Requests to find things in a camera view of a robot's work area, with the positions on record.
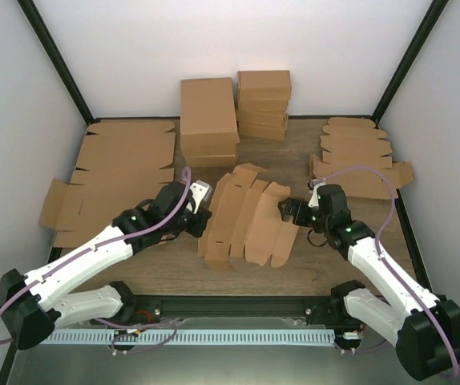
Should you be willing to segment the small brown cardboard box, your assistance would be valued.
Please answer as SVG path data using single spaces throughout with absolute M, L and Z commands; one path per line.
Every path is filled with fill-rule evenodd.
M 288 261 L 299 227 L 284 221 L 278 204 L 291 188 L 258 178 L 264 171 L 239 164 L 216 185 L 212 216 L 198 242 L 198 254 L 216 271 L 233 270 L 233 258 L 280 268 Z

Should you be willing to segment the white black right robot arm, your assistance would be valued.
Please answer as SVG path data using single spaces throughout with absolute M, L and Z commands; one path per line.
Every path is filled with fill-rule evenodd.
M 395 350 L 405 371 L 419 381 L 460 371 L 460 308 L 419 285 L 386 252 L 378 233 L 352 218 L 344 190 L 337 184 L 313 184 L 309 201 L 288 197 L 278 209 L 285 222 L 311 229 L 359 269 L 380 295 L 359 282 L 334 289 L 332 318 L 355 318 L 375 330 Z

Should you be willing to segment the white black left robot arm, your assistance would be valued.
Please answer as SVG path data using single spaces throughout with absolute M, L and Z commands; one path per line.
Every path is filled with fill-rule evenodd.
M 0 280 L 0 321 L 19 350 L 37 346 L 55 330 L 95 320 L 114 328 L 135 321 L 137 298 L 124 282 L 78 292 L 78 286 L 121 261 L 181 233 L 202 236 L 212 215 L 212 193 L 201 180 L 163 186 L 156 198 L 123 211 L 84 245 L 25 274 L 12 269 Z

